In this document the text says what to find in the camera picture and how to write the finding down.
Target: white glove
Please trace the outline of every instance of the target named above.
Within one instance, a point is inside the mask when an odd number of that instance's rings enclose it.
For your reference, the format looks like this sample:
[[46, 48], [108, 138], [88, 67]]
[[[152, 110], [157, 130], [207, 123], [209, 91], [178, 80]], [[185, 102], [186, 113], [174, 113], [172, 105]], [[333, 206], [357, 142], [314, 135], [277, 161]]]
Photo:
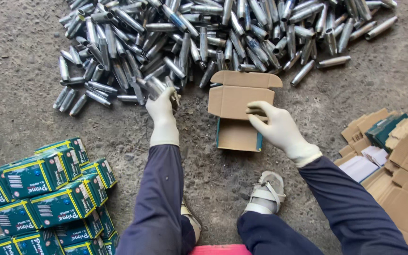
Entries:
[[[297, 168], [322, 156], [319, 147], [305, 141], [288, 111], [273, 107], [266, 101], [250, 102], [247, 107], [246, 113], [253, 127], [276, 148], [284, 151]], [[253, 114], [267, 116], [268, 125]]]
[[174, 88], [166, 88], [157, 100], [147, 100], [146, 110], [154, 120], [154, 131], [150, 136], [150, 146], [161, 144], [179, 145], [179, 132], [173, 116], [170, 97]]

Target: person's right hand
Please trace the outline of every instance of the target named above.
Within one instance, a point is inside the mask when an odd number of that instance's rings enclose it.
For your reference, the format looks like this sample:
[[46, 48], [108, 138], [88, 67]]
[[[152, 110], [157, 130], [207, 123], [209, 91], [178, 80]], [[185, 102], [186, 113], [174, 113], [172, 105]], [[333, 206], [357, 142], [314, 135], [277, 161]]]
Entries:
[[[276, 148], [284, 151], [298, 168], [322, 156], [319, 147], [303, 138], [291, 114], [285, 109], [273, 107], [266, 101], [250, 102], [247, 107], [246, 113], [253, 127]], [[254, 114], [267, 116], [268, 124]]]

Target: stack of green boxes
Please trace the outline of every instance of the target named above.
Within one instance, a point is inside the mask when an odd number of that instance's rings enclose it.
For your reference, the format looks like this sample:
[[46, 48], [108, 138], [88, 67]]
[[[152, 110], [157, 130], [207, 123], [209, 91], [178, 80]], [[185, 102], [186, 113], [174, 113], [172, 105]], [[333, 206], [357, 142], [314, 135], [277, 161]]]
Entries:
[[105, 158], [89, 162], [80, 137], [0, 166], [0, 254], [115, 254], [105, 202], [116, 183]]

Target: navy sleeve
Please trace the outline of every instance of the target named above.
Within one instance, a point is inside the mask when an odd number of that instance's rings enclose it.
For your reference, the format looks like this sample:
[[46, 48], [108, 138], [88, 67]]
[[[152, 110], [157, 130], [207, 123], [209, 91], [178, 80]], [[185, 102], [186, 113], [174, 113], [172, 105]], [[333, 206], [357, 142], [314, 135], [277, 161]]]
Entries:
[[299, 169], [345, 255], [408, 254], [402, 233], [359, 183], [326, 157]]
[[179, 147], [151, 147], [136, 197], [133, 222], [124, 231], [116, 255], [180, 254], [183, 190]]

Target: foot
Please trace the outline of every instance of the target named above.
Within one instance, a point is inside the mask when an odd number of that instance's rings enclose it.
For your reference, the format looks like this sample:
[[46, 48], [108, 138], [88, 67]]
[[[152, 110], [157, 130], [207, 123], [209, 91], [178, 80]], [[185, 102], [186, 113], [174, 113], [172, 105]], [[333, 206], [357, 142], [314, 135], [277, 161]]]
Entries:
[[265, 171], [259, 178], [259, 183], [254, 186], [244, 212], [276, 214], [285, 198], [283, 178], [275, 172]]
[[190, 224], [193, 226], [193, 230], [195, 231], [195, 239], [196, 243], [200, 239], [201, 235], [201, 223], [200, 221], [193, 215], [193, 213], [188, 209], [187, 205], [185, 204], [184, 199], [182, 199], [182, 205], [180, 206], [180, 215], [187, 217], [190, 220]]

